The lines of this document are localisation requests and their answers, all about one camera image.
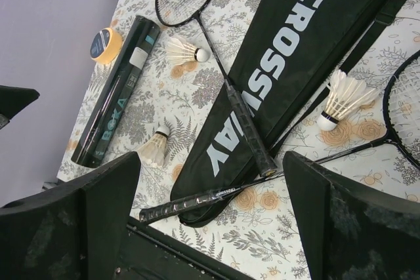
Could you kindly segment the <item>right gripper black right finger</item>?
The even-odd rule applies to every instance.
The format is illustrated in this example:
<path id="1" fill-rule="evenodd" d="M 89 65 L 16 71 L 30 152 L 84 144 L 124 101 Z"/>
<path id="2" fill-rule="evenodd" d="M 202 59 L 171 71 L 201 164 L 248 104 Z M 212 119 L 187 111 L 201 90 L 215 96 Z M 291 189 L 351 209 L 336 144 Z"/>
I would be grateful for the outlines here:
<path id="1" fill-rule="evenodd" d="M 418 279 L 419 204 L 289 151 L 285 181 L 312 279 Z"/>

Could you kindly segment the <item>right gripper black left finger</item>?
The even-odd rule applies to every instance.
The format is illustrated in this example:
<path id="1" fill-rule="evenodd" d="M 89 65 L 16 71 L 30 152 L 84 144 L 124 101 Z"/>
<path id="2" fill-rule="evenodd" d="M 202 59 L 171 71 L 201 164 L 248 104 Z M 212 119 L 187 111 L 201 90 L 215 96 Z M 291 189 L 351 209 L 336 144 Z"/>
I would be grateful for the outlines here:
<path id="1" fill-rule="evenodd" d="M 140 166 L 129 152 L 1 207 L 1 278 L 111 279 Z"/>

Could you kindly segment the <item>white shuttlecock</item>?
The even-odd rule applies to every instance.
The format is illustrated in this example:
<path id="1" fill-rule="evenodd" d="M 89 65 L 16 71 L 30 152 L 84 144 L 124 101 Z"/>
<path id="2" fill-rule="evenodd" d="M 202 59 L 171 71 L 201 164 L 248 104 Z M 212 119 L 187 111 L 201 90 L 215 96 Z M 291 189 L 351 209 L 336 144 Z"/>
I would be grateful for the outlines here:
<path id="1" fill-rule="evenodd" d="M 166 45 L 167 58 L 173 65 L 187 62 L 206 62 L 210 54 L 203 48 L 197 47 L 181 37 L 170 37 Z"/>
<path id="2" fill-rule="evenodd" d="M 169 135 L 170 130 L 167 126 L 157 128 L 153 136 L 136 150 L 142 163 L 151 167 L 163 166 Z"/>
<path id="3" fill-rule="evenodd" d="M 325 108 L 317 120 L 322 131 L 333 130 L 340 121 L 361 106 L 372 103 L 380 94 L 380 90 L 368 87 L 364 80 L 348 77 L 340 69 L 332 73 L 327 88 Z"/>

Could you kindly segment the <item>black Boka shuttlecock tube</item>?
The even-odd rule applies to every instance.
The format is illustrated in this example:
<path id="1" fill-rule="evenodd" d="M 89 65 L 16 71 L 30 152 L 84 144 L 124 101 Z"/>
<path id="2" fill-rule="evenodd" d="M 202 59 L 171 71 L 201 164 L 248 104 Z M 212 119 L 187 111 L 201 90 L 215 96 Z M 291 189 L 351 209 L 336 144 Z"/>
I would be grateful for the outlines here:
<path id="1" fill-rule="evenodd" d="M 72 162 L 93 169 L 102 163 L 160 32 L 160 27 L 152 20 L 141 15 L 135 16 L 121 52 L 73 152 Z"/>

